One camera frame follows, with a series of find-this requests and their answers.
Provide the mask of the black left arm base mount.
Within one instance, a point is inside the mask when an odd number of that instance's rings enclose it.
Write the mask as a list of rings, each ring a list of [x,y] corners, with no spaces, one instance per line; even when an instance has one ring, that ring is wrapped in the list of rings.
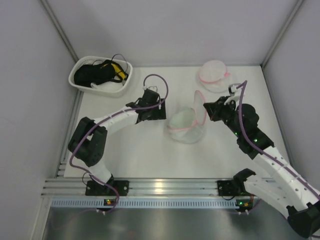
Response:
[[[129,192],[130,182],[128,180],[114,180],[113,178],[108,182],[119,194],[119,196],[127,196]],[[97,183],[91,179],[86,183],[86,196],[116,196],[116,192],[106,185]]]

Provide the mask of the aluminium corner post left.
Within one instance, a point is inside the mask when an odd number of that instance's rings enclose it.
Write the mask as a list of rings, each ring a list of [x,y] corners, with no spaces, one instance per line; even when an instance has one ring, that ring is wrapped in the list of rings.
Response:
[[[49,1],[48,0],[39,0],[38,2],[41,5],[41,7],[43,8],[43,10],[45,11],[45,14],[49,18],[50,22],[52,23],[59,38],[62,40],[70,57],[76,63],[79,60],[79,57],[78,57],[76,51],[74,50],[72,43],[70,42],[67,34],[65,33],[64,28],[62,27],[59,19],[57,18],[56,13],[52,9],[52,6],[50,5]]]

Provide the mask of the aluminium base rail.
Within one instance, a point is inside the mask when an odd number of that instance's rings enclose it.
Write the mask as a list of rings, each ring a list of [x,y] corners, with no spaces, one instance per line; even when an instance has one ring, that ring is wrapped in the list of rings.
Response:
[[[89,177],[49,178],[44,182],[42,197],[84,197]],[[218,178],[127,178],[127,198],[218,197]]]

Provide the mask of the yellow black garment in basket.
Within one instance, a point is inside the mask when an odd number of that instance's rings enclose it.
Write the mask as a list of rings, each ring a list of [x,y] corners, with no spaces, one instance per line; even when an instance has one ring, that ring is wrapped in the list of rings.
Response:
[[[101,69],[104,71],[106,79],[110,82],[121,83],[128,78],[127,73],[116,62],[103,63]]]

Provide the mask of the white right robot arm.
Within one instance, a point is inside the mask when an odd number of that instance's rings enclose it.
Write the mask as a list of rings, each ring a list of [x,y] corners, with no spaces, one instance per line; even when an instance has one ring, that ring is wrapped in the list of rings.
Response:
[[[211,121],[222,121],[236,136],[240,150],[262,167],[279,185],[273,187],[248,168],[233,176],[239,193],[256,195],[278,210],[291,228],[309,238],[320,229],[320,192],[307,183],[275,147],[274,142],[258,128],[259,116],[250,104],[236,105],[220,97],[203,107]]]

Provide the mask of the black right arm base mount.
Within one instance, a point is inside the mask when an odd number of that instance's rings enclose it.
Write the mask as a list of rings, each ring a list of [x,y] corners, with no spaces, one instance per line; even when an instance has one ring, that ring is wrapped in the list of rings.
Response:
[[[232,180],[218,180],[217,190],[220,197],[250,196],[242,182]]]

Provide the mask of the aluminium corner post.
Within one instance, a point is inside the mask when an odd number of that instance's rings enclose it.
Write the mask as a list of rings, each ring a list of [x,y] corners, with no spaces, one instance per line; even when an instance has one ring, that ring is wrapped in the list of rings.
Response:
[[[274,52],[278,48],[279,44],[283,40],[283,38],[286,36],[286,33],[290,29],[292,23],[294,22],[296,16],[302,9],[303,5],[306,3],[306,0],[296,0],[292,9],[289,11],[288,16],[285,18],[285,21],[281,25],[278,33],[275,36],[274,41],[272,42],[270,48],[266,52],[265,57],[263,58],[263,61],[260,64],[260,67],[264,69],[268,62],[270,61],[271,57],[273,56]]]
[[[78,57],[76,51],[74,50],[72,43],[70,42],[67,34],[65,33],[64,28],[62,27],[59,19],[57,18],[56,13],[52,9],[52,6],[50,5],[49,1],[48,0],[39,0],[38,2],[41,5],[41,7],[43,8],[43,10],[45,11],[45,14],[49,18],[50,22],[52,23],[59,38],[62,40],[70,57],[76,63],[79,60],[79,57]]]

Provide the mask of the white plastic laundry basket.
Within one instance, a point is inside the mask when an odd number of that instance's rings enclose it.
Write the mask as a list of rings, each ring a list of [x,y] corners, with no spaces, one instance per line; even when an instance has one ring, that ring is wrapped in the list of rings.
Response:
[[[132,75],[132,64],[120,53],[111,58],[85,56],[72,68],[68,82],[84,93],[118,98],[125,94]]]

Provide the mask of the aluminium corner post right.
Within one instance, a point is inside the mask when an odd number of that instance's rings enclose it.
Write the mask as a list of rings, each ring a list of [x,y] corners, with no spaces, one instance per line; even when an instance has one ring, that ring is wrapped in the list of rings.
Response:
[[[260,67],[264,69],[268,62],[270,61],[271,57],[273,56],[274,52],[278,48],[279,44],[283,40],[283,38],[286,36],[286,33],[290,29],[292,23],[294,22],[296,16],[302,9],[303,5],[306,3],[306,0],[296,0],[292,9],[289,11],[288,16],[285,18],[285,21],[281,25],[278,33],[275,36],[274,41],[272,42],[270,48],[266,52],[265,57],[263,58],[263,61],[260,64]]]

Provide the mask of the white mesh laundry bag front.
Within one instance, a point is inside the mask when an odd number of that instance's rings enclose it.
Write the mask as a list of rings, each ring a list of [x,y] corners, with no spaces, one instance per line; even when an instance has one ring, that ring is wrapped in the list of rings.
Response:
[[[203,93],[196,90],[193,96],[193,106],[182,107],[171,117],[167,130],[173,140],[183,144],[194,144],[202,138],[207,118],[204,103]]]

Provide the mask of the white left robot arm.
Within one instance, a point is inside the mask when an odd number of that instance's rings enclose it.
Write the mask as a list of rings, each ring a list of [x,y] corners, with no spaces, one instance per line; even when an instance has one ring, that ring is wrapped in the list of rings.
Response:
[[[113,175],[102,160],[107,137],[143,121],[166,119],[165,100],[156,91],[146,89],[142,97],[115,113],[95,119],[83,117],[67,146],[72,153],[70,166],[85,171],[99,185],[111,185]]]

